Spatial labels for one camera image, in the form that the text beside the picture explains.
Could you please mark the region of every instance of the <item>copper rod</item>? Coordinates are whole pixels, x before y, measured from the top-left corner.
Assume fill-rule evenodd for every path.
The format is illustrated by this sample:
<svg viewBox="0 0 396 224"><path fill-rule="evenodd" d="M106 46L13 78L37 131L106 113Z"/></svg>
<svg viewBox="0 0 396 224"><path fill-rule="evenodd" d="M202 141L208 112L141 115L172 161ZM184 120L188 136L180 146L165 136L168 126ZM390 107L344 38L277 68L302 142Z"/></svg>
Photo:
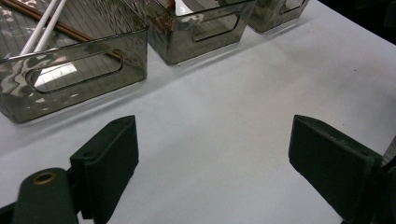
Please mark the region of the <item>copper rod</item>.
<svg viewBox="0 0 396 224"><path fill-rule="evenodd" d="M166 10L170 11L174 6L175 6L175 0L169 0L165 8Z"/></svg>
<svg viewBox="0 0 396 224"><path fill-rule="evenodd" d="M17 11L19 11L20 13L34 19L35 21L39 21L41 19L41 17L43 16L43 13L33 7L29 7L27 5L25 5L22 2L19 2L17 0L0 0L0 2L2 2L3 4L5 4L8 7L11 7ZM73 27L58 21L55 25L55 30L64 33L65 35L69 35L70 37L76 39L77 41L80 42L88 42L93 40L92 37L83 34L82 32L74 29ZM116 52L110 52L108 53L110 54L112 57L115 57L117 59L120 60L120 55Z"/></svg>

